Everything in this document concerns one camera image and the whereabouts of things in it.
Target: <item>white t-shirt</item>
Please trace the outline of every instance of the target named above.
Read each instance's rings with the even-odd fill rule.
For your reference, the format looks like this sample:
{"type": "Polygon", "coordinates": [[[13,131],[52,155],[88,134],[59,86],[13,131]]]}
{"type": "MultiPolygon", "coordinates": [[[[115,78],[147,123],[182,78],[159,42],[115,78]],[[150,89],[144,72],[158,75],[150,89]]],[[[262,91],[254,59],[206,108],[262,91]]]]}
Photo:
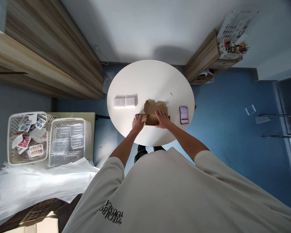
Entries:
{"type": "Polygon", "coordinates": [[[124,177],[108,158],[63,232],[291,232],[289,207],[209,151],[194,162],[159,150],[124,177]]]}

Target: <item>white plastic basket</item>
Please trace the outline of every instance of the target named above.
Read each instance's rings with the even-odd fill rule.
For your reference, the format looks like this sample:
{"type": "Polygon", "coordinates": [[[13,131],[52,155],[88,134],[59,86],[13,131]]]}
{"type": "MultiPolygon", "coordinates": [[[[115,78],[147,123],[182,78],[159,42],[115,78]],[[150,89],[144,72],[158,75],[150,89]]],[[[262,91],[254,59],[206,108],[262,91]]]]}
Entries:
{"type": "Polygon", "coordinates": [[[50,133],[50,127],[51,123],[54,119],[59,118],[59,116],[54,116],[47,114],[45,112],[26,112],[26,113],[16,113],[13,114],[9,117],[9,123],[8,123],[8,128],[7,128],[7,162],[8,164],[12,166],[17,166],[17,165],[23,165],[23,164],[30,164],[30,163],[36,163],[40,161],[44,161],[48,157],[48,150],[49,150],[49,133],[50,133]],[[46,156],[43,158],[37,158],[35,160],[28,160],[26,162],[19,162],[19,163],[13,163],[13,158],[15,156],[20,156],[17,152],[17,148],[12,149],[12,142],[13,138],[11,138],[13,135],[19,133],[18,128],[19,128],[19,123],[22,120],[23,117],[29,116],[32,114],[41,114],[43,116],[46,116],[46,131],[47,131],[47,148],[46,148],[46,156]]]}
{"type": "Polygon", "coordinates": [[[243,55],[242,53],[228,53],[226,51],[225,46],[224,46],[224,41],[226,42],[227,40],[229,40],[229,39],[224,38],[221,41],[221,43],[219,43],[219,54],[220,54],[219,59],[233,60],[233,59],[240,58],[243,55]]]}
{"type": "Polygon", "coordinates": [[[69,123],[69,121],[74,121],[74,124],[84,124],[84,157],[88,158],[91,155],[92,148],[92,123],[90,121],[84,120],[83,118],[59,118],[54,120],[51,125],[50,146],[55,140],[55,136],[53,135],[55,129],[57,127],[67,126],[67,123],[69,123]]]}

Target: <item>person's right hand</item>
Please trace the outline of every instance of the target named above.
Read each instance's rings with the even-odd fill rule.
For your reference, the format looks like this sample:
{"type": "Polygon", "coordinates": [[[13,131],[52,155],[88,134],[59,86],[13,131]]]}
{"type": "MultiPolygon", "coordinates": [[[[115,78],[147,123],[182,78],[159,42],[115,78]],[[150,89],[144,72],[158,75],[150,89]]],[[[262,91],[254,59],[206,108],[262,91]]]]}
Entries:
{"type": "Polygon", "coordinates": [[[159,125],[155,126],[156,128],[168,128],[172,125],[172,122],[170,121],[166,112],[163,112],[159,109],[158,112],[155,111],[155,115],[159,121],[159,125]]]}

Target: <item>round white table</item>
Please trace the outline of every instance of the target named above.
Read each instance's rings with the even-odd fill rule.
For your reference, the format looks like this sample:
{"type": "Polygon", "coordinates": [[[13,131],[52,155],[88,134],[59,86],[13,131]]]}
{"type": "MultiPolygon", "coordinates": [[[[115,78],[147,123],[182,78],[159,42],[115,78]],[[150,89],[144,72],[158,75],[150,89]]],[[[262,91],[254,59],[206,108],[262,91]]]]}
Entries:
{"type": "MultiPolygon", "coordinates": [[[[115,128],[126,137],[132,129],[134,115],[144,113],[145,101],[164,101],[170,120],[186,130],[189,124],[180,124],[180,106],[187,106],[189,123],[194,115],[194,95],[186,78],[176,68],[156,60],[137,61],[124,67],[112,80],[108,90],[107,106],[115,128]],[[135,108],[113,108],[115,97],[137,95],[135,108]]],[[[135,143],[144,146],[161,146],[175,140],[167,130],[144,126],[135,143]]]]}

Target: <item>person's left hand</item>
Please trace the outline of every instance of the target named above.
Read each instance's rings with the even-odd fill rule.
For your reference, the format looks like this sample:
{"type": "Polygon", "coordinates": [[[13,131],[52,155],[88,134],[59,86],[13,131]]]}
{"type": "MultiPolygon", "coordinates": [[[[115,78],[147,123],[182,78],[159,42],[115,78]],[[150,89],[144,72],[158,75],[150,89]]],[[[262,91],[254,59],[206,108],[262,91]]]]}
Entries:
{"type": "Polygon", "coordinates": [[[143,126],[145,124],[144,121],[142,121],[143,114],[136,114],[133,120],[132,130],[140,133],[140,131],[143,129],[143,126]]]}

